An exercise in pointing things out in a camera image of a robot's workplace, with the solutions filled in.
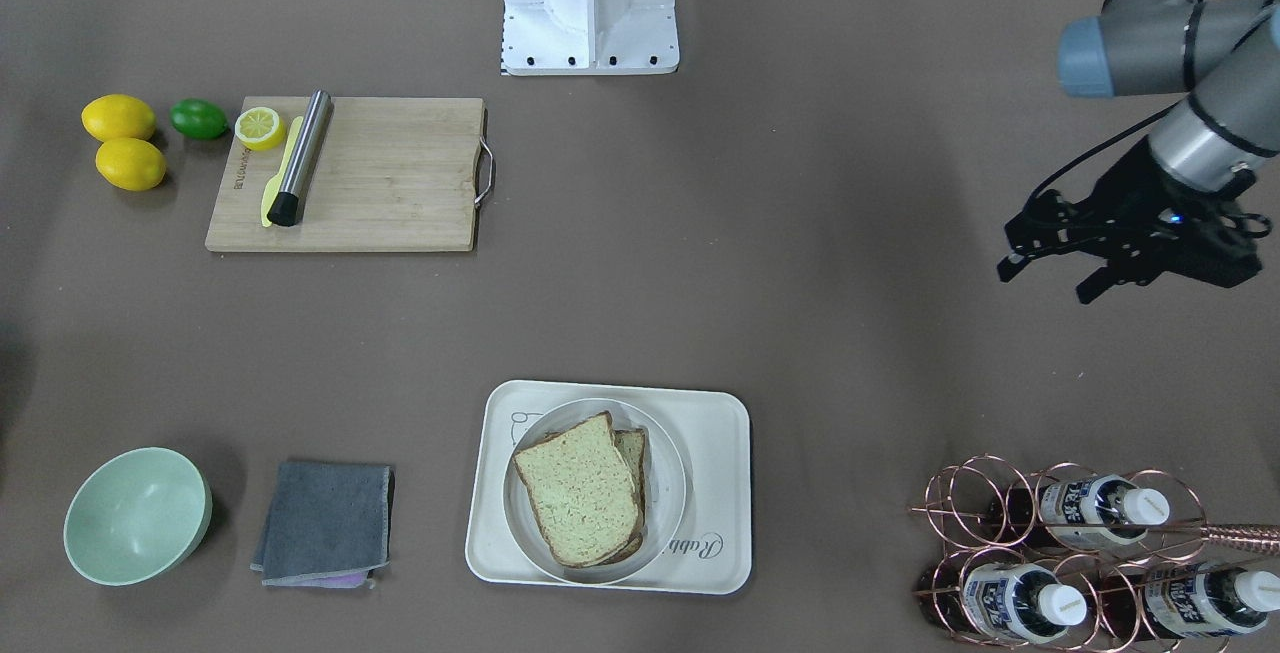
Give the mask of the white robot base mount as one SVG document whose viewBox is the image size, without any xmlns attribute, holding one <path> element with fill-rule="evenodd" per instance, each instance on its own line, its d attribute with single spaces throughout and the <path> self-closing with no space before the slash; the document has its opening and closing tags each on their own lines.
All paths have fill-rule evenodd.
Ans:
<svg viewBox="0 0 1280 653">
<path fill-rule="evenodd" d="M 680 65 L 675 0 L 503 0 L 504 76 L 655 76 Z"/>
</svg>

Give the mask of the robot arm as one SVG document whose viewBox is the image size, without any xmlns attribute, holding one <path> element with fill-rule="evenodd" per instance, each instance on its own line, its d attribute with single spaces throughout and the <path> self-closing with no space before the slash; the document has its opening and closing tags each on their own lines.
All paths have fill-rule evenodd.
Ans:
<svg viewBox="0 0 1280 653">
<path fill-rule="evenodd" d="M 1076 287 L 1082 303 L 1165 273 L 1222 288 L 1253 278 L 1272 224 L 1238 198 L 1277 157 L 1277 0 L 1105 0 L 1071 20 L 1057 58 L 1068 93 L 1181 100 L 1134 125 L 1139 141 L 1082 201 L 1038 184 L 1006 224 L 1000 279 L 1073 252 L 1102 262 Z"/>
</svg>

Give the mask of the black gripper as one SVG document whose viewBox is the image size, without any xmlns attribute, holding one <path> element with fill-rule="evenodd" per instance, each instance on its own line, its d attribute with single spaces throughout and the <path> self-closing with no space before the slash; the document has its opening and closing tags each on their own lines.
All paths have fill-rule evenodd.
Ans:
<svg viewBox="0 0 1280 653">
<path fill-rule="evenodd" d="M 1033 195 L 1005 227 L 1011 251 L 997 262 L 998 279 L 1009 283 L 1036 259 L 1084 252 L 1103 266 L 1076 286 L 1082 305 L 1164 273 L 1239 286 L 1261 271 L 1254 242 L 1272 230 L 1268 216 L 1245 214 L 1236 202 L 1254 182 L 1249 166 L 1238 165 L 1224 189 L 1193 189 L 1170 178 L 1142 141 L 1079 202 L 1055 189 Z"/>
</svg>

